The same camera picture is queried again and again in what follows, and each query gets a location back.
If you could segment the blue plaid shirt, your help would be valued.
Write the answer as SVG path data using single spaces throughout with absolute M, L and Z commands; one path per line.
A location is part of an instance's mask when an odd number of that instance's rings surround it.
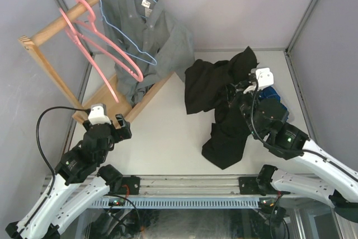
M 288 108 L 281 102 L 281 97 L 280 95 L 277 93 L 277 91 L 272 87 L 266 87 L 264 88 L 258 95 L 258 99 L 261 100 L 265 100 L 265 99 L 275 99 L 277 100 L 281 106 L 288 111 Z

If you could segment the black shirt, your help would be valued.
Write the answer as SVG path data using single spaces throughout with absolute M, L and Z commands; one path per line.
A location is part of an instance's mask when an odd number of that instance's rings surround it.
M 245 82 L 258 61 L 250 47 L 230 60 L 210 63 L 197 59 L 185 72 L 185 107 L 187 114 L 214 110 L 211 137 L 201 154 L 224 170 L 238 163 L 250 135 L 239 109 L 239 95 L 234 86 Z

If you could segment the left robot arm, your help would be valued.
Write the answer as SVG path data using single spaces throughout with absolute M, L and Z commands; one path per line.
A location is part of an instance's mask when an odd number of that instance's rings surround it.
M 119 128 L 105 116 L 89 119 L 78 144 L 62 156 L 45 192 L 26 216 L 7 225 L 10 238 L 60 238 L 94 201 L 122 189 L 123 175 L 104 165 L 114 145 L 131 138 L 130 123 L 116 115 Z

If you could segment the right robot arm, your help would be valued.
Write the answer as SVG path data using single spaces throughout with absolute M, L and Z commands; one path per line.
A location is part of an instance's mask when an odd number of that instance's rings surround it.
M 263 165 L 256 177 L 263 194 L 275 191 L 298 194 L 331 207 L 340 217 L 357 222 L 357 171 L 346 166 L 307 133 L 287 122 L 289 112 L 277 99 L 259 99 L 251 82 L 226 87 L 230 105 L 238 108 L 255 140 L 278 158 L 294 161 L 311 170 L 315 178 L 290 174 Z

